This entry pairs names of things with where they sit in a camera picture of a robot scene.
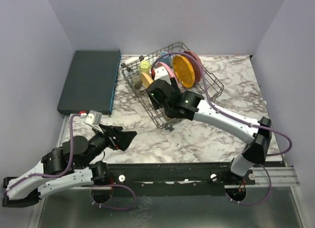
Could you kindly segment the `grey wire dish rack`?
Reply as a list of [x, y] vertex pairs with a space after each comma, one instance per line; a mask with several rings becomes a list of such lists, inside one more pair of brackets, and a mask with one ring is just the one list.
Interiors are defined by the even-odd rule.
[[[151, 120], [154, 122], [155, 126], [159, 129], [165, 129], [169, 131], [173, 131], [173, 125], [180, 122], [179, 119], [171, 119], [167, 120], [163, 116], [163, 110], [162, 109], [155, 109], [154, 104], [151, 102], [148, 94], [146, 93], [145, 87], [141, 86], [139, 89], [135, 89], [135, 87], [132, 85], [132, 77], [139, 74], [138, 66], [141, 63], [141, 61], [145, 60], [150, 62], [150, 64], [153, 64], [156, 59], [161, 55], [162, 52], [184, 52], [188, 51], [189, 48], [182, 42], [175, 42], [173, 44], [170, 44], [166, 47], [163, 47], [157, 51], [154, 51], [147, 55], [141, 55], [136, 60], [125, 64], [121, 63], [121, 72], [123, 75], [124, 80], [128, 83], [128, 85], [131, 87], [135, 98], [141, 103], [141, 105], [144, 107], [145, 111], [151, 118]], [[205, 95], [207, 92], [212, 100], [215, 100], [217, 97], [219, 97], [223, 90], [224, 85], [221, 81], [217, 79], [217, 77], [208, 71], [206, 68], [203, 68], [204, 77], [206, 81], [206, 85], [203, 84], [202, 81], [199, 83], [194, 84], [190, 90], [197, 92], [201, 95]]]

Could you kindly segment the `yellow-green faceted mug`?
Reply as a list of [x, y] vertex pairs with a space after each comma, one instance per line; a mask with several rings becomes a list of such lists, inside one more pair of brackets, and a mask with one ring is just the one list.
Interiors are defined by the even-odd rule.
[[150, 74], [150, 70], [152, 68], [152, 65], [149, 61], [147, 60], [143, 60], [140, 62], [140, 64], [138, 65], [138, 72], [139, 73], [146, 73], [146, 74]]

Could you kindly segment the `blue floral mug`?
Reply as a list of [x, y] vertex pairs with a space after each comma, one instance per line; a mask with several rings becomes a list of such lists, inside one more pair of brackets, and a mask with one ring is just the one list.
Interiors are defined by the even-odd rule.
[[171, 62], [171, 56], [168, 54], [168, 52], [163, 51], [160, 53], [159, 61], [168, 65]]

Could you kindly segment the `small grey cup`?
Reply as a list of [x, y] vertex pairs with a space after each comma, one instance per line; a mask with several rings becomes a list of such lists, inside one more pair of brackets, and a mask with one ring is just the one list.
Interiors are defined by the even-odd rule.
[[142, 86], [142, 80], [139, 75], [135, 75], [131, 78], [131, 83], [134, 89], [140, 89]]

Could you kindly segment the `pink polka dot plate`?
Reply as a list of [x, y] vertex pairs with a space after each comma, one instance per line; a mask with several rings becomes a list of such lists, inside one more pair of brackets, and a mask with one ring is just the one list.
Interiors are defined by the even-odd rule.
[[189, 62], [191, 63], [193, 70], [194, 70], [194, 74], [195, 74], [195, 81], [194, 83], [197, 84], [198, 82], [200, 82], [201, 78], [202, 78], [202, 74], [201, 71], [202, 68], [202, 62], [200, 60], [200, 58], [193, 52], [193, 51], [189, 51], [186, 50], [184, 51], [185, 54], [189, 55]]

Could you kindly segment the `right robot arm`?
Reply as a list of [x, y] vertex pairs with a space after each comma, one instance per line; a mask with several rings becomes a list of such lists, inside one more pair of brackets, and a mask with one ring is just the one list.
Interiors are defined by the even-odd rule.
[[236, 185], [254, 164], [265, 163], [272, 134], [271, 120], [246, 118], [208, 102], [192, 91], [180, 92], [174, 78], [168, 83], [158, 79], [146, 87], [155, 109], [162, 108], [171, 119], [187, 119], [219, 128], [245, 143], [241, 154], [233, 159], [226, 178]]

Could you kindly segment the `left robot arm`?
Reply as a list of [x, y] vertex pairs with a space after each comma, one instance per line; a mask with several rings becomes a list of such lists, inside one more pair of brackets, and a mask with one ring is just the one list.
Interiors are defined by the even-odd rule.
[[107, 163], [92, 161], [106, 148], [125, 151], [136, 137], [135, 131], [101, 125], [94, 136], [74, 136], [54, 148], [31, 170], [20, 177], [5, 177], [2, 206], [25, 208], [59, 191], [80, 186], [108, 186], [113, 183]]

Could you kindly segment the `plain orange plate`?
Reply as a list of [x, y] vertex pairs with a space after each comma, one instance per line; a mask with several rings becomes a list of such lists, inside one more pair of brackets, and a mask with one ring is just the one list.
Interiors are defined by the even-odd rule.
[[141, 72], [139, 75], [144, 87], [147, 89], [153, 83], [153, 79], [145, 72]]

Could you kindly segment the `brown beige bowl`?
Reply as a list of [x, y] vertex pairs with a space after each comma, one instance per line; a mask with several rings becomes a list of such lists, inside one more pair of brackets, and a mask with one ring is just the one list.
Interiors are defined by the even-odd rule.
[[167, 122], [169, 122], [169, 121], [172, 120], [172, 118], [168, 117], [168, 116], [166, 115], [166, 113], [163, 113], [163, 117], [164, 117], [164, 119], [165, 119]]

